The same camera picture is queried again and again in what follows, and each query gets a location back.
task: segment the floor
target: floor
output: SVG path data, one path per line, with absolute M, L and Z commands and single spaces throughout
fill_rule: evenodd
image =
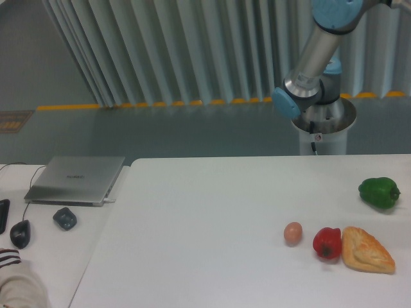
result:
M 411 153 L 411 98 L 352 99 L 347 154 Z M 271 103 L 36 111 L 0 134 L 0 163 L 47 164 L 55 155 L 150 157 L 298 155 L 299 136 Z

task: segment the green bell pepper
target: green bell pepper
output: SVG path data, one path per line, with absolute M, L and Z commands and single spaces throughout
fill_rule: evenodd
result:
M 397 184 L 390 178 L 368 178 L 358 187 L 361 199 L 379 209 L 391 209 L 399 198 Z

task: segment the striped sleeve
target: striped sleeve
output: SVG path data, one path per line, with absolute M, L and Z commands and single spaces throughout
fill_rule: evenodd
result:
M 7 265 L 21 263 L 20 255 L 17 250 L 14 249 L 4 249 L 0 250 L 0 268 Z

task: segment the person's sleeve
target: person's sleeve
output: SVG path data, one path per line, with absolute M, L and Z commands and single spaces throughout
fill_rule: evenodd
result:
M 17 250 L 0 251 L 0 307 L 47 308 L 46 289 Z

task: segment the black object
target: black object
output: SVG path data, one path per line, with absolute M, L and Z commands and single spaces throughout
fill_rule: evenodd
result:
M 6 230 L 8 209 L 10 208 L 10 200 L 4 199 L 0 201 L 0 234 Z
M 56 214 L 54 214 L 53 219 L 66 231 L 77 224 L 77 217 L 68 207 L 58 210 Z
M 16 223 L 10 230 L 10 239 L 18 249 L 26 247 L 30 242 L 30 222 L 26 219 Z

